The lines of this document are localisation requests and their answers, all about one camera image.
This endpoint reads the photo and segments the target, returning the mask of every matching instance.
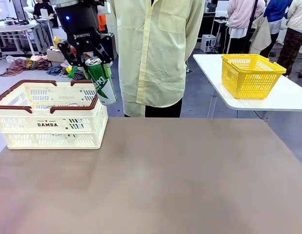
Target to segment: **desk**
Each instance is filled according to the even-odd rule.
[[[271,93],[263,100],[235,99],[221,81],[221,55],[194,55],[195,61],[205,73],[215,91],[212,95],[208,117],[213,117],[218,94],[225,104],[234,110],[264,111],[302,111],[302,87],[281,76]]]
[[[34,35],[34,40],[37,46],[37,50],[35,51],[33,48],[33,45],[31,43],[29,34],[28,34],[28,30],[32,29],[33,31],[33,35]],[[47,44],[44,41],[44,36],[42,35],[42,31],[44,31],[43,28],[41,28],[38,24],[37,25],[7,25],[7,26],[0,26],[0,38],[2,40],[3,43],[3,47],[7,46],[7,43],[5,42],[6,39],[13,39],[15,46],[16,46],[16,51],[3,51],[0,47],[0,53],[3,55],[24,55],[26,54],[19,45],[18,40],[21,41],[21,46],[23,46],[22,44],[22,39],[21,36],[26,36],[26,39],[28,41],[29,47],[30,47],[30,51],[31,54],[43,54],[46,52],[47,49]]]
[[[259,119],[110,118],[99,150],[2,151],[0,233],[302,234],[302,164]]]

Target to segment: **sleeve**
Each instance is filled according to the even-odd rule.
[[[34,13],[33,13],[33,15],[35,15],[35,16],[39,16],[40,15],[40,12],[38,10],[38,6],[37,5],[34,6]]]
[[[292,4],[289,7],[288,12],[287,12],[287,21],[289,21],[291,19],[292,15],[294,14],[294,12],[296,10],[296,7],[297,7],[297,0],[293,0]]]
[[[263,14],[263,17],[266,17],[267,15],[269,15],[270,11],[275,7],[275,4],[274,4],[275,0],[271,0],[268,5],[267,5],[267,8]]]
[[[48,5],[48,15],[54,14],[53,7],[51,5]]]
[[[111,4],[111,13],[106,15],[107,30],[108,32],[114,33],[115,41],[116,41],[116,51],[117,54],[119,54],[117,16],[116,16],[117,14],[116,14],[115,2],[114,0],[108,0],[108,2]]]
[[[258,0],[256,12],[255,12],[255,17],[256,18],[263,13],[265,7],[266,7],[265,1],[264,0]]]
[[[198,34],[203,18],[205,1],[193,0],[189,17],[185,26],[185,61],[191,56],[198,40]]]
[[[235,5],[236,5],[236,0],[229,0],[228,3],[228,17],[231,17],[231,15],[233,14],[234,10],[235,10]]]

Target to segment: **blue jacket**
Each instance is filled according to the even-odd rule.
[[[271,0],[267,5],[263,16],[268,19],[268,22],[281,20],[285,14],[287,7],[291,5],[293,0]]]

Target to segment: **yellow plastic basket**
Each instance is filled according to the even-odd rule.
[[[264,99],[286,69],[260,55],[222,55],[222,83],[237,99]]]

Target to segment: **pink jacket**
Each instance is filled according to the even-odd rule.
[[[247,28],[255,0],[229,0],[228,16],[232,28]],[[264,0],[258,0],[255,17],[264,12]]]

